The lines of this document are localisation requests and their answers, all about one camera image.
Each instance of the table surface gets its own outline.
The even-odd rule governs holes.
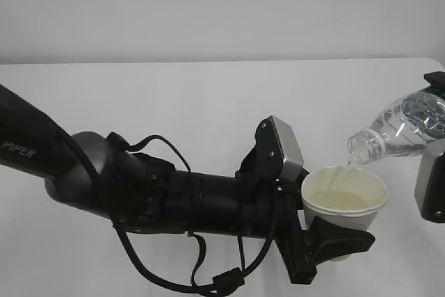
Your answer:
[[[427,58],[233,63],[1,65],[0,83],[70,133],[162,134],[198,172],[233,175],[268,115],[288,122],[305,167],[342,165],[347,138],[392,100],[426,86],[443,67]],[[160,143],[150,154],[178,159]],[[275,246],[236,296],[443,296],[445,226],[421,219],[414,201],[420,158],[366,168],[391,193],[370,231],[369,252],[318,267],[310,286],[289,283]],[[0,168],[0,295],[178,296],[132,268],[104,218],[53,202],[42,180]],[[236,239],[206,235],[198,282],[238,266]],[[132,236],[147,267],[189,283],[197,257],[185,235]],[[246,240],[248,262],[261,247]]]

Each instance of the white wall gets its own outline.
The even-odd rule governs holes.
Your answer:
[[[444,0],[0,0],[0,63],[428,56]]]

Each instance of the robotic arm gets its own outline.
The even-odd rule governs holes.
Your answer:
[[[93,132],[69,136],[49,116],[0,86],[0,163],[44,179],[55,201],[112,221],[133,265],[154,284],[182,293],[226,296],[244,284],[273,241],[291,283],[310,284],[316,266],[342,255],[367,251],[374,237],[317,217],[303,230],[300,187],[307,171],[290,126],[275,116],[262,120],[255,146],[235,177],[176,170],[168,161],[139,152],[149,136],[130,145],[121,136]],[[168,282],[149,272],[131,246],[127,232],[197,237],[200,258],[205,243],[196,232],[265,239],[257,258],[197,286]]]

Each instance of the wire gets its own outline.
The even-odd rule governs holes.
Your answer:
[[[163,278],[160,278],[159,276],[156,276],[155,274],[151,273],[148,269],[144,267],[143,263],[136,254],[136,251],[134,250],[127,236],[127,233],[124,230],[124,226],[121,223],[119,216],[114,208],[114,205],[108,196],[108,192],[105,189],[104,183],[102,182],[101,177],[97,173],[90,159],[87,157],[86,153],[82,150],[79,144],[77,144],[77,142],[74,139],[72,139],[72,137],[65,130],[63,130],[60,127],[58,128],[58,130],[62,140],[71,149],[71,151],[73,151],[76,158],[85,168],[86,172],[88,173],[88,176],[91,178],[92,185],[98,188],[97,190],[101,195],[103,204],[105,206],[106,211],[108,212],[108,215],[110,216],[111,222],[113,223],[113,227],[115,228],[118,234],[119,240],[122,243],[125,252],[127,253],[130,261],[133,263],[136,270],[150,282],[160,287],[173,290],[176,292],[181,292],[184,294],[196,294],[196,293],[206,293],[215,290],[216,289],[215,284],[207,284],[207,285],[192,287],[188,285],[169,282],[167,280],[164,280]]]
[[[145,137],[139,143],[137,143],[135,145],[130,145],[127,148],[127,151],[128,152],[141,151],[144,147],[146,147],[148,145],[148,143],[150,143],[154,139],[159,139],[160,141],[163,141],[165,144],[167,144],[168,147],[170,149],[172,149],[172,151],[181,159],[182,163],[187,168],[188,173],[190,174],[192,172],[189,164],[187,163],[187,160],[185,160],[185,158],[182,156],[181,152],[179,152],[178,149],[172,143],[170,143],[166,138],[162,137],[161,135],[150,135],[148,137]]]
[[[243,236],[238,235],[236,240],[238,241],[239,257],[241,259],[241,271],[244,271],[245,270],[245,257],[244,257]]]
[[[86,153],[82,150],[82,148],[79,146],[79,144],[61,127],[58,126],[58,135],[60,138],[65,142],[65,144],[73,151],[76,158],[79,160],[79,163],[85,168],[88,176],[91,178],[92,185],[97,189],[99,192],[103,205],[105,207],[105,210],[107,211],[111,222],[113,223],[113,227],[116,230],[116,233],[118,234],[119,240],[122,243],[122,246],[125,249],[125,252],[127,253],[131,263],[134,265],[135,269],[147,280],[152,282],[153,284],[156,284],[160,287],[163,287],[168,290],[184,293],[184,294],[202,294],[203,296],[228,296],[229,294],[232,294],[238,287],[234,288],[233,291],[224,291],[224,292],[216,292],[212,293],[213,290],[216,290],[215,284],[206,284],[201,286],[188,286],[183,284],[177,284],[174,282],[170,282],[167,280],[164,280],[163,278],[160,278],[159,276],[153,274],[150,272],[147,268],[145,268],[144,264],[139,259],[136,251],[134,250],[129,237],[127,236],[127,233],[125,232],[124,225],[120,221],[119,215],[117,211],[115,210],[115,207],[113,205],[113,202],[111,201],[110,197],[108,196],[108,192],[106,190],[106,187],[103,183],[103,179],[100,177],[100,175],[97,173],[95,167],[91,163],[90,159],[86,155]],[[134,150],[137,150],[139,147],[142,146],[144,148],[146,144],[148,144],[153,139],[159,139],[166,143],[177,155],[178,157],[183,161],[184,165],[186,166],[189,174],[191,173],[190,166],[187,164],[186,160],[183,158],[183,156],[178,152],[178,150],[171,144],[169,141],[167,141],[164,137],[160,135],[152,135],[145,138],[143,141],[139,142],[138,144],[131,146],[129,149],[131,152],[135,152]],[[271,219],[270,219],[270,226],[268,230],[268,235],[266,237],[266,240],[264,242],[263,247],[261,248],[259,254],[254,259],[254,261],[243,271],[243,277],[248,276],[253,272],[263,261],[264,257],[266,256],[270,245],[273,241],[273,235],[275,233],[275,226],[277,221],[277,208],[276,208],[276,189],[272,188],[272,200],[271,200]]]

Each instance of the plastic water bottle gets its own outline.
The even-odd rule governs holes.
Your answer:
[[[436,79],[445,73],[436,72]],[[431,74],[425,78],[431,83]],[[350,160],[366,164],[385,156],[415,156],[445,138],[445,86],[430,86],[396,100],[374,122],[348,140]]]

